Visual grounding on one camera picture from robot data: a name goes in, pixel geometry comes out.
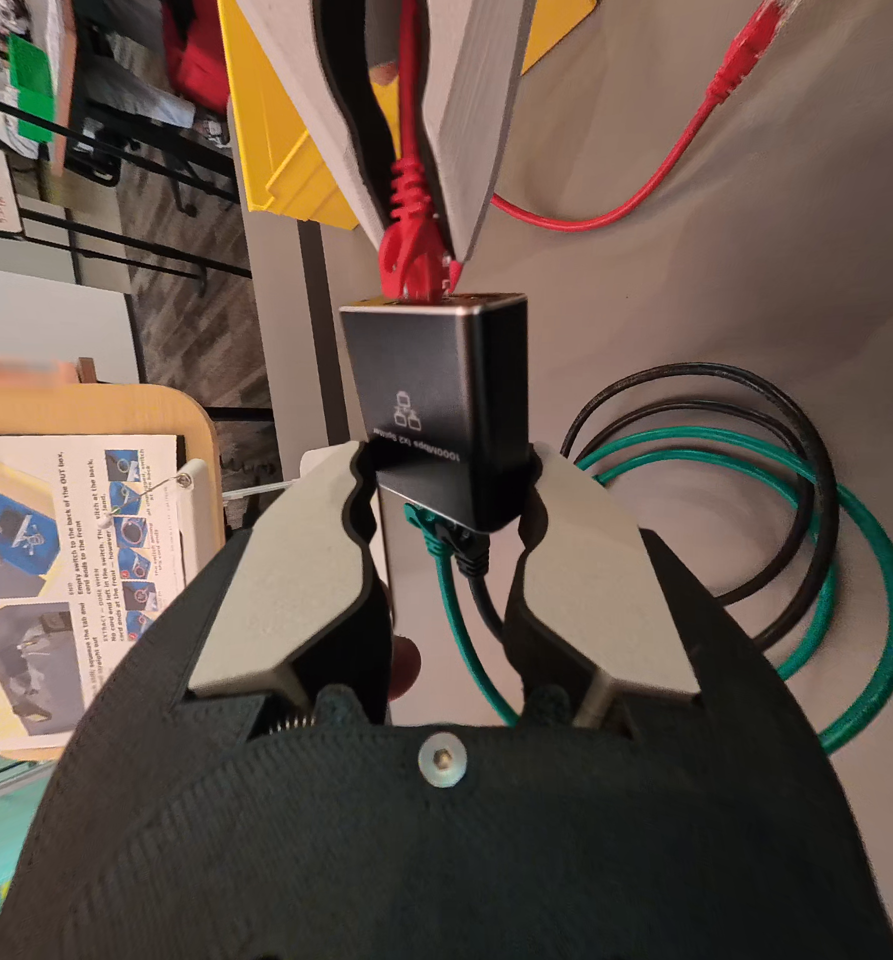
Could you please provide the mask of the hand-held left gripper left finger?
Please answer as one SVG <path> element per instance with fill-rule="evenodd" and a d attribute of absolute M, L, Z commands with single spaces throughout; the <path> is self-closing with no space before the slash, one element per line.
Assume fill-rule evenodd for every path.
<path fill-rule="evenodd" d="M 365 443 L 330 448 L 248 530 L 188 689 L 272 693 L 296 710 L 351 690 L 384 724 L 393 666 L 390 605 L 370 546 L 376 473 Z"/>

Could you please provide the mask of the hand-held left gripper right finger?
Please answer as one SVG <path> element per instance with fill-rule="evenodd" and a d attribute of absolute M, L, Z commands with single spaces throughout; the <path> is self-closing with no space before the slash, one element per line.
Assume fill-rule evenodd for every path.
<path fill-rule="evenodd" d="M 556 688 L 573 726 L 599 727 L 623 694 L 692 701 L 700 684 L 637 522 L 554 447 L 536 443 L 533 464 L 502 632 L 524 704 Z"/>

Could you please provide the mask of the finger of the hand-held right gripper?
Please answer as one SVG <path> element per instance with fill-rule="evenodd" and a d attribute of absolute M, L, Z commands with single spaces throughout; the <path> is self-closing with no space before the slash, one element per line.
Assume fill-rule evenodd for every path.
<path fill-rule="evenodd" d="M 369 76 L 366 3 L 237 5 L 358 226 L 378 248 L 391 223 L 396 150 Z"/>
<path fill-rule="evenodd" d="M 420 145 L 453 258 L 471 259 L 493 196 L 523 71 L 535 1 L 425 6 Z"/>

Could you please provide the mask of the yellow plastic bin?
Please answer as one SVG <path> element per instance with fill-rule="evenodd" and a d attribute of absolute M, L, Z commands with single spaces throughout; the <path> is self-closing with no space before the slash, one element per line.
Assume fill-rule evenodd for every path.
<path fill-rule="evenodd" d="M 235 1 L 217 3 L 248 210 L 354 230 L 358 226 L 354 210 L 246 16 Z M 522 74 L 549 54 L 596 6 L 596 1 L 537 1 Z M 374 82 L 372 91 L 399 156 L 399 80 L 394 78 L 387 85 Z"/>

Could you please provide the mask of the black ethernet splitter box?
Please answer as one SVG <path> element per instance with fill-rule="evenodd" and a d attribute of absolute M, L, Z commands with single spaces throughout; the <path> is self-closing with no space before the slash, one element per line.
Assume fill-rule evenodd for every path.
<path fill-rule="evenodd" d="M 524 510 L 528 305 L 522 293 L 340 308 L 378 485 L 476 533 Z"/>

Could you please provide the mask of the red container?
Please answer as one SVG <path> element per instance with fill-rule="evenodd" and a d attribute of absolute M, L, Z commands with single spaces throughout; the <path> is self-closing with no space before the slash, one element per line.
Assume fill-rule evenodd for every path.
<path fill-rule="evenodd" d="M 230 100 L 220 10 L 216 1 L 161 1 L 167 75 L 176 93 L 225 116 Z"/>

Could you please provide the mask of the printed instruction board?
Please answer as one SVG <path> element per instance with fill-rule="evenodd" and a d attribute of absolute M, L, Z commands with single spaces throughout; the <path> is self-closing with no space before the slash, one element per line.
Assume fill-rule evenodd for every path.
<path fill-rule="evenodd" d="M 0 387 L 0 755 L 52 760 L 184 590 L 176 475 L 213 487 L 206 411 L 149 385 Z"/>

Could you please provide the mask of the green plastic bin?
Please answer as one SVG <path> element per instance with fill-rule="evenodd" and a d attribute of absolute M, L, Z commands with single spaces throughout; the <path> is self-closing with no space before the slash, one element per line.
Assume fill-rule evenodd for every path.
<path fill-rule="evenodd" d="M 47 53 L 16 33 L 8 35 L 7 52 L 9 82 L 17 91 L 19 110 L 52 124 L 55 96 Z"/>

